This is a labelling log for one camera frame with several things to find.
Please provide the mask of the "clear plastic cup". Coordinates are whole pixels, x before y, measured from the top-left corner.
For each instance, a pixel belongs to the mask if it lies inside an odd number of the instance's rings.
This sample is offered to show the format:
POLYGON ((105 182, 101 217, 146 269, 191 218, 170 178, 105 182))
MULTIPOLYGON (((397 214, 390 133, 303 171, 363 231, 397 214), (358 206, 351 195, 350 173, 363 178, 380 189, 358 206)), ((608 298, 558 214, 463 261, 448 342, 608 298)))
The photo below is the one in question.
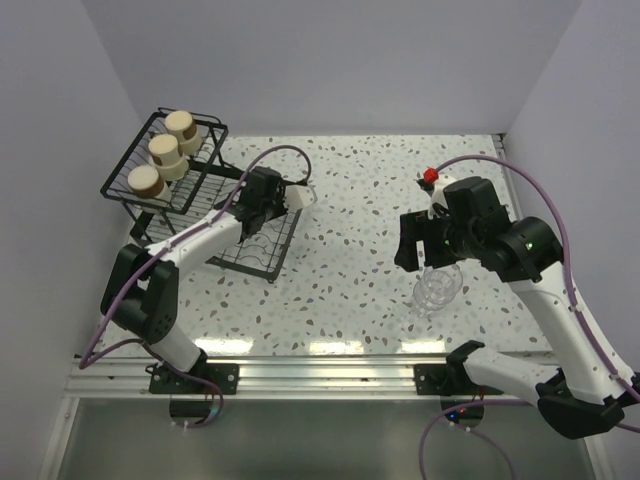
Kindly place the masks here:
POLYGON ((463 275, 457 265, 426 270, 417 284, 420 295, 433 303, 448 303, 462 286, 463 275))
POLYGON ((453 301, 458 289, 454 284, 435 280, 417 282, 413 288, 411 312, 418 316, 427 316, 437 312, 453 301))

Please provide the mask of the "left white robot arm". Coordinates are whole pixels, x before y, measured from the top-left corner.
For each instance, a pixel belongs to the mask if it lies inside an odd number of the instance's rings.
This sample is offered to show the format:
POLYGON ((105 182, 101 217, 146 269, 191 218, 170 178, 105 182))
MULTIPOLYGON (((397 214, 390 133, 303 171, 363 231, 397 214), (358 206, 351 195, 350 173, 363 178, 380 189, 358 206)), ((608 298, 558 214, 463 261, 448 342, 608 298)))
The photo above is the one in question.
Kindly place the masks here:
POLYGON ((277 171, 255 167, 243 173, 224 203, 169 239, 140 247, 129 244, 116 256, 100 312, 134 334, 174 369, 185 392, 201 390, 208 369, 203 353, 177 325, 181 281, 214 255, 240 244, 265 223, 287 213, 287 182, 277 171))

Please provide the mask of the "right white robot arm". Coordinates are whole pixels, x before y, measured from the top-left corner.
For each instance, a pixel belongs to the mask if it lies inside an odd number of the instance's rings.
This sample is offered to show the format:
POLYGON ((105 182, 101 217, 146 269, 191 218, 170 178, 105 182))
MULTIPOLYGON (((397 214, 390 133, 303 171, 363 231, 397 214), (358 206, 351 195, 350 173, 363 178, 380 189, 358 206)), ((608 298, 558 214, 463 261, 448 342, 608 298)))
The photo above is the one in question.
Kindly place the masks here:
POLYGON ((469 340, 432 378, 437 393, 501 391, 536 407, 568 439, 605 433, 622 422, 625 408, 637 402, 639 375, 612 348, 578 290, 565 285, 568 262, 551 227, 536 217, 511 220, 485 178, 428 172, 417 183, 429 206, 401 215, 395 264, 407 272, 420 266, 437 272, 479 261, 527 307, 558 362, 537 365, 469 340))

